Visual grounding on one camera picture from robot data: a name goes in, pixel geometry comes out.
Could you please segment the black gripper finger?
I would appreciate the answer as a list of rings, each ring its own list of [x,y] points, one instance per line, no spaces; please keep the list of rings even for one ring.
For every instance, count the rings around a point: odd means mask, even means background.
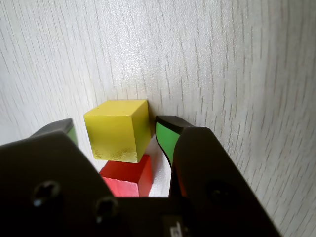
[[[191,204],[195,237],[277,237],[279,231],[207,127],[156,116],[156,140],[172,168],[170,194]]]
[[[62,131],[0,148],[3,237],[126,237],[119,203]]]

